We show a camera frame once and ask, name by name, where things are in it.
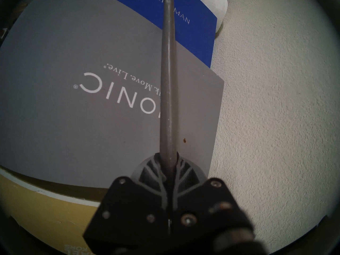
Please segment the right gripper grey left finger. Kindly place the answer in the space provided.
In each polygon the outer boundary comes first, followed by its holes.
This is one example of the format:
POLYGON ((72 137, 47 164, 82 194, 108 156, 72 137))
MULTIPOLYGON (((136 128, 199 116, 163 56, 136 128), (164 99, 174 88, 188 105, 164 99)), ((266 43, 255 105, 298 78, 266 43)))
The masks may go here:
POLYGON ((160 155, 140 163, 130 177, 110 185, 83 238, 96 255, 135 250, 168 233, 168 194, 160 155))

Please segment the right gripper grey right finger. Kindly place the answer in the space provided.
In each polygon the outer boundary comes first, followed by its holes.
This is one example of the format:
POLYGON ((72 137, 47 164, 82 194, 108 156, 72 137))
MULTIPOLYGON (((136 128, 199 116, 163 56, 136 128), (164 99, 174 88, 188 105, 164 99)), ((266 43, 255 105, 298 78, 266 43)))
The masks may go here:
POLYGON ((226 184, 208 179, 191 161, 177 154, 173 193, 173 233, 190 255, 264 255, 254 226, 226 184))

